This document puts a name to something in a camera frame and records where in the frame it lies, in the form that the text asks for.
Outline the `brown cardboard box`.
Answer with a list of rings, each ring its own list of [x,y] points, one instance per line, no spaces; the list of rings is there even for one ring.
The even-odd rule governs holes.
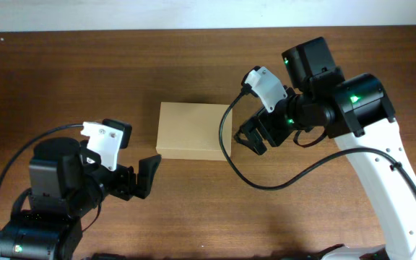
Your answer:
[[[156,150],[164,159],[224,161],[219,126],[227,105],[160,104]]]

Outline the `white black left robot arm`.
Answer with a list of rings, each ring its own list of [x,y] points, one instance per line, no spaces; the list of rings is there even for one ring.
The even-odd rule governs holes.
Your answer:
[[[115,170],[84,165],[79,155],[32,159],[31,187],[16,200],[0,232],[0,259],[71,259],[85,231],[81,219],[108,195],[145,199],[161,159],[140,160],[138,173],[122,165]]]

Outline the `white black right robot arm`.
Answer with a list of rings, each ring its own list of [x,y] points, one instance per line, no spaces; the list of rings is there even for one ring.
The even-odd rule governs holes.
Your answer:
[[[416,259],[416,175],[394,108],[374,76],[347,80],[332,70],[296,76],[286,87],[267,69],[257,68],[244,77],[240,93],[263,105],[239,128],[237,143],[262,155],[288,137],[323,127],[323,137],[338,146],[335,157],[348,159],[376,213],[383,245],[337,244],[315,253],[315,259]]]

